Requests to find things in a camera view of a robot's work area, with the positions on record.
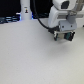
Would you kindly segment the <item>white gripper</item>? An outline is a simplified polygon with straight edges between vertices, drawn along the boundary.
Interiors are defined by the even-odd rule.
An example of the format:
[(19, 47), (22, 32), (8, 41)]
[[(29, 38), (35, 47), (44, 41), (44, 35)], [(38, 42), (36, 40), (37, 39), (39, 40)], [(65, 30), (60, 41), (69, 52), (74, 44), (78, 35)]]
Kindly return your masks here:
[[(82, 0), (53, 0), (50, 9), (48, 26), (58, 31), (73, 31), (77, 28), (76, 19), (82, 17)], [(54, 31), (54, 40), (60, 37)], [(69, 41), (74, 38), (75, 32), (70, 32)]]

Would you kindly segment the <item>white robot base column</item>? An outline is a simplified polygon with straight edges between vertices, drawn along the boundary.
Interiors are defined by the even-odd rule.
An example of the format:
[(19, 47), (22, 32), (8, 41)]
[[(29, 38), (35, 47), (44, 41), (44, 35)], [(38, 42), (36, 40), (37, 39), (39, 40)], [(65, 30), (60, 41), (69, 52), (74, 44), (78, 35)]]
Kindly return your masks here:
[(20, 0), (21, 2), (21, 19), (31, 20), (32, 12), (30, 9), (30, 0)]

